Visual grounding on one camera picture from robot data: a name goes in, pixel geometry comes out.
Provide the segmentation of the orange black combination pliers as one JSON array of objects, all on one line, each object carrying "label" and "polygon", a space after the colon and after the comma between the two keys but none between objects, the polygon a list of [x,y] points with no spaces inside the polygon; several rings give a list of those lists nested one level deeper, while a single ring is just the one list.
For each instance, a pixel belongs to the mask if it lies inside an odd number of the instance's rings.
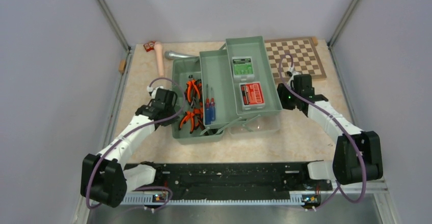
[{"label": "orange black combination pliers", "polygon": [[192,134],[195,131],[196,118],[195,118],[195,114],[194,114],[193,110],[185,112],[183,118],[181,119],[181,121],[179,123],[178,130],[182,130],[182,128],[184,127],[184,125],[187,122],[190,122],[190,124],[191,124],[191,126],[190,126],[190,134]]}]

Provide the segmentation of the orange black small pliers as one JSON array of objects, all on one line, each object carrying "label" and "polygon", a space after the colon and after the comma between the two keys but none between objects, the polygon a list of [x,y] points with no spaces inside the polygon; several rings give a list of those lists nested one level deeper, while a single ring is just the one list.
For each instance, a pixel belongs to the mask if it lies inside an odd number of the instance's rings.
[{"label": "orange black small pliers", "polygon": [[186,83],[186,90],[184,92],[186,96],[186,100],[189,105],[192,104],[192,99],[194,92],[198,92],[198,87],[196,85],[196,80],[194,79],[193,75],[188,76],[188,81]]}]

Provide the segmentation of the orange black cutting pliers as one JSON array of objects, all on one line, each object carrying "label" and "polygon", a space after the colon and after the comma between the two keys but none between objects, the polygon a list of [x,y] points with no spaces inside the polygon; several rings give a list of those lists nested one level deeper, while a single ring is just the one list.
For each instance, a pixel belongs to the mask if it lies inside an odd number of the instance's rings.
[{"label": "orange black cutting pliers", "polygon": [[202,104],[202,79],[192,79],[191,99],[194,101],[194,103],[199,102]]}]

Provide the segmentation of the red labelled small box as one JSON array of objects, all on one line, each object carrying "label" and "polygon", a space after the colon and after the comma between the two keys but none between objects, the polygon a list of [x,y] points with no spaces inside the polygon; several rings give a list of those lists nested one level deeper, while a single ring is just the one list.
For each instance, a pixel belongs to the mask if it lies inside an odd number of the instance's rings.
[{"label": "red labelled small box", "polygon": [[243,111],[263,109],[265,99],[259,81],[239,83],[240,104]]}]

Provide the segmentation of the clear green small case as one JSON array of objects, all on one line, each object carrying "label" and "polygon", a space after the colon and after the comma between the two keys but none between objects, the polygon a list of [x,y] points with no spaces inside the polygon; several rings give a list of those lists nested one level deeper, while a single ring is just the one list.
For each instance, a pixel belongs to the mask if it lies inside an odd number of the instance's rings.
[{"label": "clear green small case", "polygon": [[255,79],[252,57],[232,57],[232,76],[235,82],[252,82]]}]

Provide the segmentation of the green plastic tool box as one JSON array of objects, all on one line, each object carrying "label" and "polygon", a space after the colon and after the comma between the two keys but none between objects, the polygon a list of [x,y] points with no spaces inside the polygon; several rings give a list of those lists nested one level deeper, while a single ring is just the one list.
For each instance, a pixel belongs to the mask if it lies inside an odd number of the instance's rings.
[{"label": "green plastic tool box", "polygon": [[[240,104],[240,83],[232,77],[233,57],[252,58],[255,81],[261,85],[264,108],[243,109]],[[264,138],[280,130],[282,105],[277,93],[271,66],[262,36],[226,39],[224,49],[202,51],[197,57],[173,61],[172,80],[184,86],[188,77],[202,79],[215,92],[215,122],[205,130],[190,133],[190,125],[179,130],[172,125],[172,136],[181,144],[218,142],[225,132],[233,138]]]}]

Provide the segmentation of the orange black long-nose pliers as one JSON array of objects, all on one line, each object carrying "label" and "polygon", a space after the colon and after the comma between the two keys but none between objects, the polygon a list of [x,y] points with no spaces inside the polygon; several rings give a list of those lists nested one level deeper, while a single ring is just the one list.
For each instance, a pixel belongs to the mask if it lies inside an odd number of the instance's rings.
[{"label": "orange black long-nose pliers", "polygon": [[204,130],[205,127],[203,123],[203,108],[194,108],[193,112],[196,118],[195,129]]}]

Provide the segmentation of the red handled screwdriver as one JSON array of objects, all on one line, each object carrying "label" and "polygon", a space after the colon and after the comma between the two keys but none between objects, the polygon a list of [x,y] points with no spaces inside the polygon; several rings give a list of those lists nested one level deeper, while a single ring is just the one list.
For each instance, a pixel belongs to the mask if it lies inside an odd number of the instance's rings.
[{"label": "red handled screwdriver", "polygon": [[210,115],[211,121],[215,121],[215,101],[214,101],[214,92],[213,87],[210,88]]}]

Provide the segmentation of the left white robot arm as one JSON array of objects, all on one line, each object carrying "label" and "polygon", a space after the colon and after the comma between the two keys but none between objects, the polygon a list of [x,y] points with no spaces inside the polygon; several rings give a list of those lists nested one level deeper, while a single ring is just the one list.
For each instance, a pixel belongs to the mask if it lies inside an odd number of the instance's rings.
[{"label": "left white robot arm", "polygon": [[104,149],[83,159],[80,193],[89,209],[95,208],[92,201],[115,208],[128,192],[142,186],[157,190],[163,185],[162,174],[147,163],[126,169],[145,138],[179,118],[176,92],[162,86],[150,88],[149,92],[151,100],[136,110],[126,128]]}]

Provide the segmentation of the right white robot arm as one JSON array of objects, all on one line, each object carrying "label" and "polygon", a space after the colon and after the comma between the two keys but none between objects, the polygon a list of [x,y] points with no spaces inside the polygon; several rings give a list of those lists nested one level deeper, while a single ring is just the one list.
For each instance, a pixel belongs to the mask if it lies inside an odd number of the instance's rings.
[{"label": "right white robot arm", "polygon": [[319,180],[336,180],[342,185],[378,180],[383,176],[381,141],[374,131],[364,131],[336,111],[327,97],[316,94],[309,74],[295,73],[277,92],[282,107],[298,109],[315,121],[336,145],[332,161],[315,161],[300,173],[299,184],[313,189]]}]

